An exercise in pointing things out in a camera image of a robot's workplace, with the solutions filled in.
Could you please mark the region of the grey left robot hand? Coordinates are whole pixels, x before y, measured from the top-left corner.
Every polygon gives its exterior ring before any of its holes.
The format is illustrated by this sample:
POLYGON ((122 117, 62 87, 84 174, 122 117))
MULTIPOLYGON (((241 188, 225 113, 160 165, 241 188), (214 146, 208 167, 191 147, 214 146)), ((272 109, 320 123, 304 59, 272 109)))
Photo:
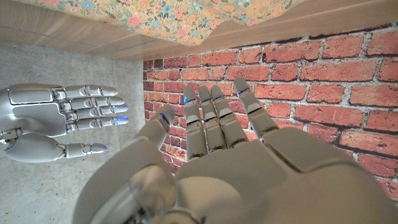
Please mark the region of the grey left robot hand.
POLYGON ((373 176, 331 144, 279 128, 243 78, 234 86, 249 140, 217 87, 184 89, 188 162, 173 174, 160 148, 163 106, 83 188, 73 223, 396 223, 373 176))

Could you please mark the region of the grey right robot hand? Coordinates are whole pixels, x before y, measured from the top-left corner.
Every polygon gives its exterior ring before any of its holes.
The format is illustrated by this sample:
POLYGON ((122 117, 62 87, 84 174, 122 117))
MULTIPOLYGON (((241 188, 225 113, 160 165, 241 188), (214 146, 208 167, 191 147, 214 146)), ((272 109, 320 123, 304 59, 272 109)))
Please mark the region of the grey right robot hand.
POLYGON ((7 157, 42 163, 106 152, 103 144, 62 144, 70 132, 128 123, 115 88, 23 83, 1 90, 1 144, 7 157))

